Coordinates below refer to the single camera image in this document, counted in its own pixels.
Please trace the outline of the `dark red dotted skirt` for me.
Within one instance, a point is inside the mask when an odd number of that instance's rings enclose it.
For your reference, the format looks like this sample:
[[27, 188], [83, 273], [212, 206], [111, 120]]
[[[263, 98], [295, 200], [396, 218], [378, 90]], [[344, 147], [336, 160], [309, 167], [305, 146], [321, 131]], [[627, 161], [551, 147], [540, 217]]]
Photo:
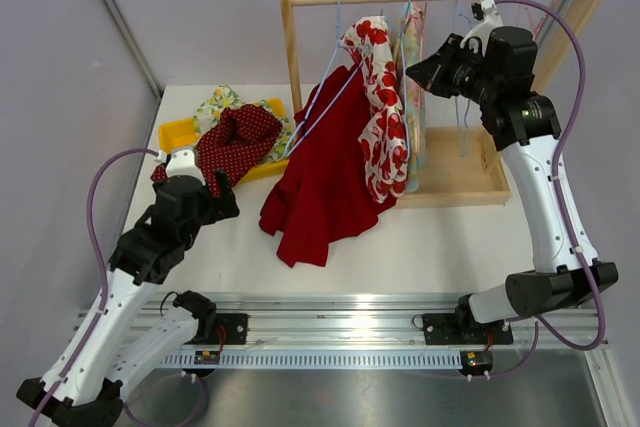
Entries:
[[214, 196], [220, 194], [215, 172], [222, 170], [235, 186], [271, 151], [282, 131], [280, 120], [264, 107], [245, 104], [225, 108], [219, 122], [196, 144], [198, 167]]

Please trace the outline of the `lemon print skirt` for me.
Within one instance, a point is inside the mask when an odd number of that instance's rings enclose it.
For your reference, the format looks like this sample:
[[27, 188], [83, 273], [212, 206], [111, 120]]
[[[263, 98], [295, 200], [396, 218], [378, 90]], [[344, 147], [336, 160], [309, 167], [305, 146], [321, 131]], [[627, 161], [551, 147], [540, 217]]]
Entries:
[[[196, 109], [192, 118], [197, 136], [200, 137], [215, 127], [224, 109], [239, 109], [245, 104], [246, 102], [228, 84], [218, 85], [213, 94]], [[275, 101], [260, 100], [255, 102], [255, 105], [270, 112], [282, 124], [282, 129], [276, 142], [260, 164], [281, 161], [284, 159], [285, 147], [293, 131], [287, 113], [283, 107], [276, 107]]]

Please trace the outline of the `plain red skirt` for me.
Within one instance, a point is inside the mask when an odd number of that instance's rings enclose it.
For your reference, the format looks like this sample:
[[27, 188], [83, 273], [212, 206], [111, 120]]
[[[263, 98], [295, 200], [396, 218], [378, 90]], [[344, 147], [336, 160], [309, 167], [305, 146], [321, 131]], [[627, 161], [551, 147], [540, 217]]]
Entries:
[[362, 76], [340, 66], [323, 86], [315, 86], [306, 109], [295, 115], [316, 128], [289, 157], [283, 177], [268, 194], [259, 227], [269, 235], [280, 231], [277, 257], [296, 263], [326, 265], [329, 244], [357, 237], [378, 223], [396, 199], [374, 201], [365, 185], [364, 155], [358, 137], [369, 121], [369, 102]]

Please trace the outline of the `pastel floral skirt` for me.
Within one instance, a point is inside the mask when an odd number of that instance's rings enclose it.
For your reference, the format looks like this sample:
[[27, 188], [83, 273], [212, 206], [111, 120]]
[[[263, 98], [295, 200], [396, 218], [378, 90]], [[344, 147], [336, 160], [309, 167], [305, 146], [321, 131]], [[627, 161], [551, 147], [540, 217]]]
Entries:
[[[400, 60], [397, 54], [397, 32], [393, 42], [393, 56], [396, 61], [396, 73], [400, 70]], [[425, 107], [424, 95], [421, 87], [407, 78], [407, 94], [408, 94], [408, 115], [410, 124], [410, 140], [411, 140], [411, 158], [408, 163], [408, 174], [406, 182], [406, 192], [414, 193], [420, 186], [419, 174], [424, 167], [426, 160], [426, 140], [425, 140]]]

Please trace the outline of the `white red poppy skirt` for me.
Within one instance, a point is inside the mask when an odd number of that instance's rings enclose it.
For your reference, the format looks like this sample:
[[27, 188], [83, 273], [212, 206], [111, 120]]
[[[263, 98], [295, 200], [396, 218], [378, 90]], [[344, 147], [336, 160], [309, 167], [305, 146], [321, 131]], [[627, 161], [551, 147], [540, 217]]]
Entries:
[[341, 38], [360, 67], [370, 120], [358, 138], [365, 183], [374, 201], [397, 199], [407, 181], [409, 150], [391, 34], [386, 18], [363, 17]]

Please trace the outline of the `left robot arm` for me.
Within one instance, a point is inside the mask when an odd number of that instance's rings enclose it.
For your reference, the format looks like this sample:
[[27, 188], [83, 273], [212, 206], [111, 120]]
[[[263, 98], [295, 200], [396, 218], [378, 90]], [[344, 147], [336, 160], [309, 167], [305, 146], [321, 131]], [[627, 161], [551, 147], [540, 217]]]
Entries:
[[141, 381], [185, 343], [205, 344], [218, 333], [216, 305], [184, 291], [160, 321], [125, 351], [119, 349], [140, 310], [194, 245], [200, 229], [239, 214], [226, 173], [218, 192], [176, 175], [155, 184], [155, 201], [119, 238], [107, 284], [72, 341], [41, 377], [24, 380], [16, 397], [56, 426], [112, 426]]

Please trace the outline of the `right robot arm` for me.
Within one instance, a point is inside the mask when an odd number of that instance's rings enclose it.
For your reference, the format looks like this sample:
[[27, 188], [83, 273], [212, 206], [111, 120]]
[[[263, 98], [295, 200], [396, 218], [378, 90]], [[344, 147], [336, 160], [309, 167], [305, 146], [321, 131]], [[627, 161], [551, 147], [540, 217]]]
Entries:
[[559, 151], [555, 107], [532, 89], [537, 52], [530, 31], [503, 26], [485, 40], [452, 34], [406, 70], [430, 94], [479, 105], [482, 125], [516, 182], [531, 235], [532, 270], [460, 300], [453, 327], [466, 343], [478, 342], [499, 320], [596, 301], [618, 280], [616, 265], [601, 261], [581, 230]]

